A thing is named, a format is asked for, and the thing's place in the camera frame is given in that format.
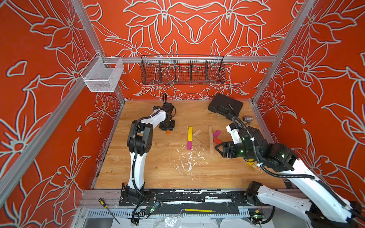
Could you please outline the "magenta block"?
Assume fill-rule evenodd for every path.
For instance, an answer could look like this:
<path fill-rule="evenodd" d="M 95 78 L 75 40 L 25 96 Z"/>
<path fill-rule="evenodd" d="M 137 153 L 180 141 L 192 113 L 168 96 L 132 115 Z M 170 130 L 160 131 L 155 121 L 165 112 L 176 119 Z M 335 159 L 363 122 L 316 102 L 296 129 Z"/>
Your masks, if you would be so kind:
<path fill-rule="evenodd" d="M 193 146 L 193 142 L 192 141 L 188 141 L 187 142 L 187 150 L 192 150 L 192 146 Z"/>
<path fill-rule="evenodd" d="M 213 137 L 217 138 L 221 134 L 220 130 L 217 130 L 215 133 L 213 133 Z"/>

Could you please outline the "small silver metal fitting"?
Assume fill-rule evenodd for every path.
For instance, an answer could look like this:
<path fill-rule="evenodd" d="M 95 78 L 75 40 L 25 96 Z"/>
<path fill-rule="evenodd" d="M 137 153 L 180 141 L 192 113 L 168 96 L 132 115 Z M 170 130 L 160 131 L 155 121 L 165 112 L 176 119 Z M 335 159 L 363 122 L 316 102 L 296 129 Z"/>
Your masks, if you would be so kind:
<path fill-rule="evenodd" d="M 244 116 L 242 119 L 248 125 L 250 125 L 251 122 L 254 120 L 254 118 L 252 116 Z"/>

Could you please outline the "red building block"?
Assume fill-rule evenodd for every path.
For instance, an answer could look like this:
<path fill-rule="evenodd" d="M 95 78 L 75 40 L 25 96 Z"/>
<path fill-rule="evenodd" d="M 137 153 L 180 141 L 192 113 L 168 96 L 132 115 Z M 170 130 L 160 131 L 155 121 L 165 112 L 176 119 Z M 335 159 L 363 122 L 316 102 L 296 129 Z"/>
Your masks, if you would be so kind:
<path fill-rule="evenodd" d="M 213 141 L 217 145 L 220 145 L 222 143 L 222 141 L 220 139 L 218 139 L 218 138 L 214 138 Z"/>

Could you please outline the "black plastic tool case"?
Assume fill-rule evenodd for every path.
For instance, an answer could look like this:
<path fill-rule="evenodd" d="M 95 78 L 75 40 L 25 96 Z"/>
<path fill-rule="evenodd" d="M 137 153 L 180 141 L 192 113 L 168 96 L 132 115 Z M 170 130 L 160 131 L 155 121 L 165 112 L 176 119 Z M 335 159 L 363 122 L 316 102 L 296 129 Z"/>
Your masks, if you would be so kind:
<path fill-rule="evenodd" d="M 217 94 L 210 102 L 208 110 L 213 113 L 218 113 L 231 121 L 233 117 L 239 116 L 242 107 L 243 102 L 223 94 Z"/>

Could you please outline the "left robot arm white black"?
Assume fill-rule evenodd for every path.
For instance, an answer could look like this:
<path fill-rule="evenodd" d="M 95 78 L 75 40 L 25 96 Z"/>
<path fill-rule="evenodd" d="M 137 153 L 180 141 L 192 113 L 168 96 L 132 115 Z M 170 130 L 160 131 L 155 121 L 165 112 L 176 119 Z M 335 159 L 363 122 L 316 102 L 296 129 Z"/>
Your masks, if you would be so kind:
<path fill-rule="evenodd" d="M 153 144 L 154 129 L 159 127 L 160 130 L 168 132 L 175 129 L 175 120 L 173 120 L 173 112 L 176 108 L 173 104 L 167 102 L 167 94 L 162 96 L 162 105 L 154 106 L 153 112 L 149 116 L 134 120 L 131 123 L 127 139 L 127 147 L 131 157 L 131 169 L 128 184 L 123 186 L 124 193 L 122 197 L 127 199 L 135 208 L 131 221 L 137 224 L 135 216 L 137 209 L 145 200 L 153 200 L 158 203 L 155 192 L 144 192 L 144 167 L 147 153 Z"/>

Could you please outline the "white mesh wall basket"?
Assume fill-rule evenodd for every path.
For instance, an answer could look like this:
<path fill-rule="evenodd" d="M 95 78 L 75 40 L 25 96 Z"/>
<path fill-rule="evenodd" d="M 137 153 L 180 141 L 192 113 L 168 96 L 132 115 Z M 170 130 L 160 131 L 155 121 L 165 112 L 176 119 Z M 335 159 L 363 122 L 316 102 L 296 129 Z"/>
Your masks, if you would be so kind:
<path fill-rule="evenodd" d="M 91 92 L 114 92 L 124 68 L 122 58 L 106 58 L 97 52 L 87 63 L 81 77 Z"/>

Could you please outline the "printed natural wood block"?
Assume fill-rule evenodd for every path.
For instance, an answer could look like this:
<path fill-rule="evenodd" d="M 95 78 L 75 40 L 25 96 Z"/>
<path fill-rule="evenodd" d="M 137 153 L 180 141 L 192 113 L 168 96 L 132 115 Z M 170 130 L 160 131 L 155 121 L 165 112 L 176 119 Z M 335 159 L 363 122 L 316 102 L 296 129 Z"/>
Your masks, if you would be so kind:
<path fill-rule="evenodd" d="M 263 170 L 260 167 L 256 166 L 256 164 L 254 164 L 252 168 L 259 171 L 260 173 L 263 173 Z"/>

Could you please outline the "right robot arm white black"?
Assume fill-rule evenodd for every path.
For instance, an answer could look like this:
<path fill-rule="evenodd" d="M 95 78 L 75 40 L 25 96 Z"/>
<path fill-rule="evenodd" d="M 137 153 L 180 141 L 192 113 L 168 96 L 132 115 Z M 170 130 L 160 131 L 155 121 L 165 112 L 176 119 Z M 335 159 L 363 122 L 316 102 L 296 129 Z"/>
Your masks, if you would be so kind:
<path fill-rule="evenodd" d="M 252 159 L 266 174 L 289 180 L 306 195 L 304 199 L 295 198 L 252 181 L 245 191 L 250 205 L 271 205 L 303 219 L 312 228 L 357 228 L 356 219 L 365 220 L 358 202 L 335 193 L 289 147 L 268 143 L 259 129 L 246 126 L 236 116 L 227 132 L 232 141 L 215 147 L 223 158 Z"/>

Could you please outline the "yellow pencil on rail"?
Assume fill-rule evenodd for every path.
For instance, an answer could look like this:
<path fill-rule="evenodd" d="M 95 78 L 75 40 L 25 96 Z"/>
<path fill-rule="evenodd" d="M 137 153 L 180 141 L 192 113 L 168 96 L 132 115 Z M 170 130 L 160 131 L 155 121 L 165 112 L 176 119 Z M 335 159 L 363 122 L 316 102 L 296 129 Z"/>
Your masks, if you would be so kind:
<path fill-rule="evenodd" d="M 205 212 L 205 213 L 213 213 L 213 210 L 200 210 L 200 209 L 183 209 L 184 211 L 191 211 L 191 212 Z"/>

